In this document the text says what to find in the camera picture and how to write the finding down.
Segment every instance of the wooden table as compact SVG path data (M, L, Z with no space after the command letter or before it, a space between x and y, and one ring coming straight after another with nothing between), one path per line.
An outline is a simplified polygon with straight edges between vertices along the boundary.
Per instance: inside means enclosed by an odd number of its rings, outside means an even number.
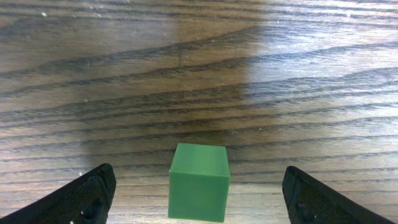
M108 162L108 223L192 223L190 142L228 149L226 223L288 223L287 166L398 222L397 113L396 0L0 1L0 216Z

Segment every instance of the green cube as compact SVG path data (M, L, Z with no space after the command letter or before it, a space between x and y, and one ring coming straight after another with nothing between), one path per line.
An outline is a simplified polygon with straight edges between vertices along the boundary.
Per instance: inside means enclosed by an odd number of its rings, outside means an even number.
M225 147L179 143L170 169L169 218L223 222L230 178Z

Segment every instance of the brown wooden tabletop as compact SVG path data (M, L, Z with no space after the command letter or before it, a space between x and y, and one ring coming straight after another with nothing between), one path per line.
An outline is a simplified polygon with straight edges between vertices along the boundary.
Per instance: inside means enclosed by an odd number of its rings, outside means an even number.
M397 114L396 0L0 0L0 216L108 162L108 223L193 223L189 142L227 147L226 223L288 223L287 166L398 222Z

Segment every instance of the green cube top face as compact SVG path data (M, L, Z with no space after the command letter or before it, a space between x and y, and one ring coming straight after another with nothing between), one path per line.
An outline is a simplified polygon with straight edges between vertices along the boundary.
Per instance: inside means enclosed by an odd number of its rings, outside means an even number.
M225 147L179 143L170 169L169 218L223 222L230 178Z
M179 143L171 172L230 177L224 146Z

